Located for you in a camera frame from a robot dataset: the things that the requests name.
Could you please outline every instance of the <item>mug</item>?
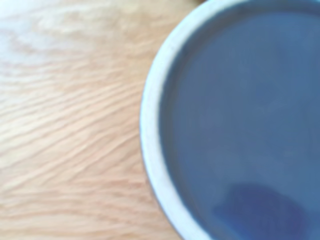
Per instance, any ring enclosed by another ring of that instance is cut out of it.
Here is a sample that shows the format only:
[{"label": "mug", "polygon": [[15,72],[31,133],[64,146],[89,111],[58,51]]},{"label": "mug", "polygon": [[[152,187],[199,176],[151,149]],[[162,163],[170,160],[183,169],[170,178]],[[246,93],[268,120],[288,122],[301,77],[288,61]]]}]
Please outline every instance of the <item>mug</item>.
[{"label": "mug", "polygon": [[183,239],[320,239],[319,14],[316,0],[209,0],[161,46],[141,149]]}]

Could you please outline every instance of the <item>white mug rim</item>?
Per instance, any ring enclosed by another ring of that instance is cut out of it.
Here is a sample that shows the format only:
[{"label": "white mug rim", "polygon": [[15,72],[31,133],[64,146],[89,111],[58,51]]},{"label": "white mug rim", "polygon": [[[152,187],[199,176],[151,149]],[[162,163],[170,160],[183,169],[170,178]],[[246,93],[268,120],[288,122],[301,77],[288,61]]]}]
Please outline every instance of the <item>white mug rim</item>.
[{"label": "white mug rim", "polygon": [[206,1],[171,32],[158,51],[146,79],[140,110],[140,140],[144,166],[163,212],[184,240],[214,240],[183,204],[168,173],[159,134],[160,102],[170,68],[189,37],[222,11],[249,0]]}]

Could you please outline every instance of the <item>wooden table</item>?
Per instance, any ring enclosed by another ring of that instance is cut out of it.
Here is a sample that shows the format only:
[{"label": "wooden table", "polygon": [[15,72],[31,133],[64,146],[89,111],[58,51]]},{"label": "wooden table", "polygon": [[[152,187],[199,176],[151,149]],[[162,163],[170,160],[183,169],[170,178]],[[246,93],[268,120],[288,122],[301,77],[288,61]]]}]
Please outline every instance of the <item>wooden table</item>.
[{"label": "wooden table", "polygon": [[139,142],[145,79],[196,0],[0,0],[0,240],[177,240]]}]

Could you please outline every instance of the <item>dark spot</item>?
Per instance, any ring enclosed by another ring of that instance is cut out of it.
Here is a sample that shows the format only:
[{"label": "dark spot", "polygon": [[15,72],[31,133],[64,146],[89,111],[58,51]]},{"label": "dark spot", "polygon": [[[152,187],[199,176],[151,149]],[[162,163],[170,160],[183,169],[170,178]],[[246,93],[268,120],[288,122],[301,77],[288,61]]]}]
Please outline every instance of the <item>dark spot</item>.
[{"label": "dark spot", "polygon": [[307,236],[305,210],[258,184],[234,185],[213,213],[244,240],[305,240]]}]

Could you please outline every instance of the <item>wood grain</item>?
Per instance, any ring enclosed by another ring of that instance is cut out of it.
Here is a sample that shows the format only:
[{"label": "wood grain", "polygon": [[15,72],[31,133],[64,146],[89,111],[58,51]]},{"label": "wood grain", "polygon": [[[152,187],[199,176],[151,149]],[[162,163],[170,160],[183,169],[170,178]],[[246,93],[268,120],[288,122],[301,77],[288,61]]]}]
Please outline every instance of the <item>wood grain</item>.
[{"label": "wood grain", "polygon": [[145,79],[195,0],[0,0],[0,240],[179,239],[147,184]]}]

